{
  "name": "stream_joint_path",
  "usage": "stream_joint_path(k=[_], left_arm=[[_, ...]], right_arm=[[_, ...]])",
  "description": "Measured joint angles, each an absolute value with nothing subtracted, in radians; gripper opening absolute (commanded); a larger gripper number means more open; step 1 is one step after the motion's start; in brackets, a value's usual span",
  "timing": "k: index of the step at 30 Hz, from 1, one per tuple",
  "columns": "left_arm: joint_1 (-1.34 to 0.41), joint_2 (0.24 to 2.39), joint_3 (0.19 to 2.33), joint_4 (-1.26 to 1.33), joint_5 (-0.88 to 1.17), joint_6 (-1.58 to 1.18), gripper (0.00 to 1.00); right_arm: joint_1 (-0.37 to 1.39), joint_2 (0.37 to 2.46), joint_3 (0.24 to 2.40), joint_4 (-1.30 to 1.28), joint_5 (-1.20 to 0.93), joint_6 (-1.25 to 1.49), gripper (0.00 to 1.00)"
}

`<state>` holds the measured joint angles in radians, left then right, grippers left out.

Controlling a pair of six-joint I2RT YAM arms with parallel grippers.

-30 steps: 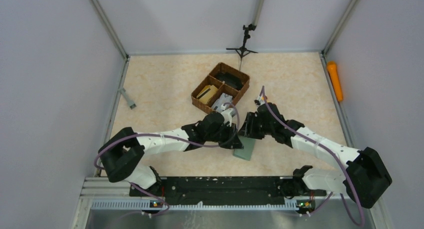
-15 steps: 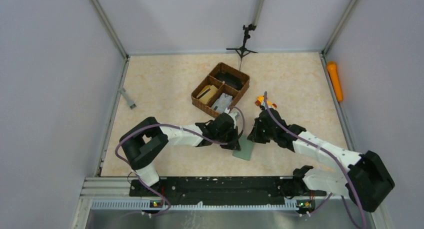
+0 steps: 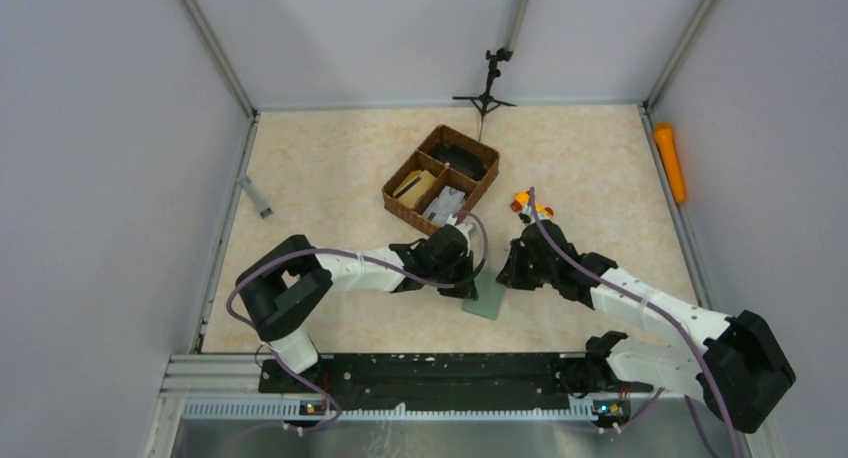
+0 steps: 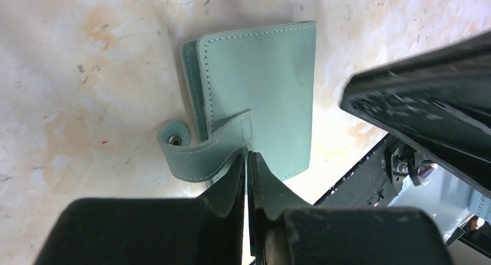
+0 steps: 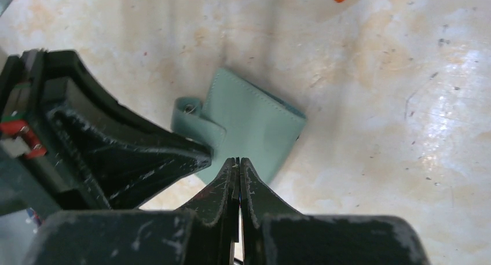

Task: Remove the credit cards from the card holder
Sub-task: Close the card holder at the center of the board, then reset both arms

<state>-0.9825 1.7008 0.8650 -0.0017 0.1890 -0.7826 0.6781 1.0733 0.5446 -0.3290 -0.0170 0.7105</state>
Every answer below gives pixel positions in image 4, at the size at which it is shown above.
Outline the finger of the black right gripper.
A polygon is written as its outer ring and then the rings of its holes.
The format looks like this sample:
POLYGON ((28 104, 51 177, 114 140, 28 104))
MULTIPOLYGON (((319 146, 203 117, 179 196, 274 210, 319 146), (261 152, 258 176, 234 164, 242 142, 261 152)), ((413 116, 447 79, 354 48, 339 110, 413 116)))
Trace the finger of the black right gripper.
POLYGON ((490 32, 355 74, 339 106, 490 196, 490 32))

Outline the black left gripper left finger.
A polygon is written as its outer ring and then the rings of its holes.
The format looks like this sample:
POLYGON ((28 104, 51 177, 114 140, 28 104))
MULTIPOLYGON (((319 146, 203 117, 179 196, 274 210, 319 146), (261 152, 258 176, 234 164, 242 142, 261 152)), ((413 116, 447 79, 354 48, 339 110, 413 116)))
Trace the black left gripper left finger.
POLYGON ((246 165, 238 154, 196 198, 80 198, 36 264, 240 264, 246 165))

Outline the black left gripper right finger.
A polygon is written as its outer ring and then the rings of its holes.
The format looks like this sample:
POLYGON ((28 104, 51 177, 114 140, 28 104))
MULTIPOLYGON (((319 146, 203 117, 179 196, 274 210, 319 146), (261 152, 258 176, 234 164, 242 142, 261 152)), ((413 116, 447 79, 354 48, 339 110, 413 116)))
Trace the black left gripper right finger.
POLYGON ((250 254, 256 264, 452 264, 433 220, 413 207, 319 207, 247 156, 250 254))

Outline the green leather card holder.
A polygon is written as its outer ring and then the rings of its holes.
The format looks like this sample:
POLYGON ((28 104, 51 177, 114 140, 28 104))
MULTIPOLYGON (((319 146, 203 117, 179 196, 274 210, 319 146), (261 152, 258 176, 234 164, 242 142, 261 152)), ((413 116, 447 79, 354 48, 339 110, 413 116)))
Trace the green leather card holder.
POLYGON ((205 34, 181 48, 196 121, 169 122, 157 138, 170 172, 215 178, 238 152, 260 153, 281 180, 309 167, 316 22, 205 34))

